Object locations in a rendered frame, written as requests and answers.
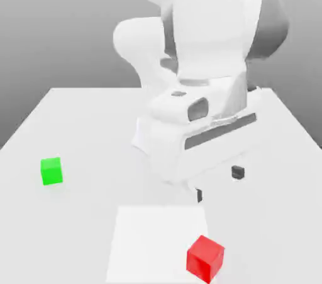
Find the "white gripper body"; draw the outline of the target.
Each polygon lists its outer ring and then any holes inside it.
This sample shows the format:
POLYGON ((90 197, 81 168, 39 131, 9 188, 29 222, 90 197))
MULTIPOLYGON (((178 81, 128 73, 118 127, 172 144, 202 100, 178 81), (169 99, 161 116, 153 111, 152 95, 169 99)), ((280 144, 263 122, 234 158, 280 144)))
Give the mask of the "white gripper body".
POLYGON ((152 174, 172 184, 194 178, 259 142, 259 117, 255 113, 192 136, 184 134, 183 126, 142 116, 136 121, 132 140, 133 146, 147 155, 152 174))

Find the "small red cube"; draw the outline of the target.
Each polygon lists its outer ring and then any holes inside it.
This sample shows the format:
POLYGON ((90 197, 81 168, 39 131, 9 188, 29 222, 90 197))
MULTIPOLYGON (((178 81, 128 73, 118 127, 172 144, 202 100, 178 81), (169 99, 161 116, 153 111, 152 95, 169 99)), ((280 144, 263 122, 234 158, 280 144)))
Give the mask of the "small red cube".
POLYGON ((223 265, 225 248, 200 235, 187 250, 186 270, 210 284, 223 265))

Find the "small green cube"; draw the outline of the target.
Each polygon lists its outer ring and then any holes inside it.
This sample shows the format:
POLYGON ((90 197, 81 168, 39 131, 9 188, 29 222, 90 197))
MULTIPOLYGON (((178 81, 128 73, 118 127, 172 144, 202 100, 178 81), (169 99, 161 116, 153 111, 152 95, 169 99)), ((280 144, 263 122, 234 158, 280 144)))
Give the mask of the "small green cube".
POLYGON ((43 185, 54 185, 63 182, 59 157, 42 159, 40 161, 40 171, 43 185))

